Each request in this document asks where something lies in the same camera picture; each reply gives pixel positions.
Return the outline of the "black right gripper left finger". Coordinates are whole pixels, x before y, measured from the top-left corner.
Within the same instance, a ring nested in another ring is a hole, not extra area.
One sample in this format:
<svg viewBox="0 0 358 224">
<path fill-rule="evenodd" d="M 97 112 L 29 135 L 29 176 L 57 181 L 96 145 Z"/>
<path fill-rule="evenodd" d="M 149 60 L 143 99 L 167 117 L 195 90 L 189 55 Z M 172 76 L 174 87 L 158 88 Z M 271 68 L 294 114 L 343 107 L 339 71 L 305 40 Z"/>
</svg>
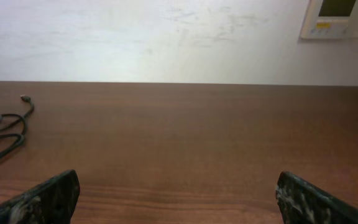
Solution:
<svg viewBox="0 0 358 224">
<path fill-rule="evenodd" d="M 75 170 L 66 170 L 0 204 L 0 224 L 70 224 L 80 195 Z"/>
</svg>

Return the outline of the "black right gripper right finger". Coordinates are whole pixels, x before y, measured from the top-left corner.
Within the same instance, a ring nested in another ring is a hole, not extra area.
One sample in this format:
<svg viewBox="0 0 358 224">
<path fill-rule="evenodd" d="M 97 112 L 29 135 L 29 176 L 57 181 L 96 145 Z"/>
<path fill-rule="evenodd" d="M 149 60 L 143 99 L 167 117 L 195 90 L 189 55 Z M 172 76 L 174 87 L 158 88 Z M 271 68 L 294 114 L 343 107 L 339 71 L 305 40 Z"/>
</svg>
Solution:
<svg viewBox="0 0 358 224">
<path fill-rule="evenodd" d="M 358 209 L 288 171 L 278 178 L 275 198 L 284 224 L 358 224 Z"/>
</svg>

